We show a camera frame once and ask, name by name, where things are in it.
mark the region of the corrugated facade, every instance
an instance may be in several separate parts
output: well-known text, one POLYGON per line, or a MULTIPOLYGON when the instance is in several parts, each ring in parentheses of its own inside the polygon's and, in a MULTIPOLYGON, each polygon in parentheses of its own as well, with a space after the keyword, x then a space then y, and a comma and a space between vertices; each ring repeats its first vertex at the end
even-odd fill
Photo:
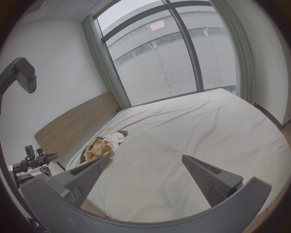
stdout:
MULTIPOLYGON (((235 86, 233 50, 213 7, 177 11, 192 37, 204 89, 235 86)), ((168 10, 134 22, 106 44, 133 106, 197 91, 188 50, 168 10), (164 27, 153 31, 151 25, 158 21, 164 27)))

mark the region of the wooden headboard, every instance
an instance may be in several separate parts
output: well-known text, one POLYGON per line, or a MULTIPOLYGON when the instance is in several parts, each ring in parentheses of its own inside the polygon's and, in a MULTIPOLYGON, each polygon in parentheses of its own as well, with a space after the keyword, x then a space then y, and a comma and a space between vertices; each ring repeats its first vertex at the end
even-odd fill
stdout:
POLYGON ((56 163, 89 130, 118 108, 112 93, 107 92, 54 119, 35 134, 35 139, 45 153, 58 153, 56 163))

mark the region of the curtain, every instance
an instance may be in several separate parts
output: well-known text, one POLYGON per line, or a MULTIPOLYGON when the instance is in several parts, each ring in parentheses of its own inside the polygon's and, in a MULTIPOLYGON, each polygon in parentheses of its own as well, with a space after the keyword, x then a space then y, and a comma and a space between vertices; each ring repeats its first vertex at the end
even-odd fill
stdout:
POLYGON ((227 28, 232 43, 237 72, 237 95, 254 105, 255 66, 246 33, 226 0, 210 2, 227 28))
POLYGON ((112 92, 121 109, 131 107, 130 101, 111 66, 103 44, 97 34, 92 15, 88 15, 82 24, 85 29, 87 42, 91 48, 93 60, 106 89, 112 92))

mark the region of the textured gripper pad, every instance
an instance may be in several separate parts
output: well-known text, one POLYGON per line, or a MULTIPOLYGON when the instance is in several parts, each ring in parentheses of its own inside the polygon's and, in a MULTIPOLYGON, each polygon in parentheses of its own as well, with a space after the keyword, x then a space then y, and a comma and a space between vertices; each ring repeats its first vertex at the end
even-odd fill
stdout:
POLYGON ((193 168, 193 163, 186 156, 182 156, 182 163, 185 165, 187 170, 191 173, 192 168, 193 168))
POLYGON ((108 164, 109 164, 109 157, 106 157, 106 158, 102 159, 98 163, 100 174, 104 171, 104 169, 108 166, 108 164))

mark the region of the yellow garment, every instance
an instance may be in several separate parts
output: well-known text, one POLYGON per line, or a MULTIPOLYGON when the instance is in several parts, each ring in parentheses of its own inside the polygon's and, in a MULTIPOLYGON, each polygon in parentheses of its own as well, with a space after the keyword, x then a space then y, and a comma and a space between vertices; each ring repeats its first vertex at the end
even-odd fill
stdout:
POLYGON ((112 150, 111 142, 96 138, 89 145, 87 145, 86 152, 84 153, 85 160, 86 162, 90 162, 91 160, 99 158, 101 156, 109 155, 109 164, 108 164, 109 166, 112 163, 111 150, 112 150))

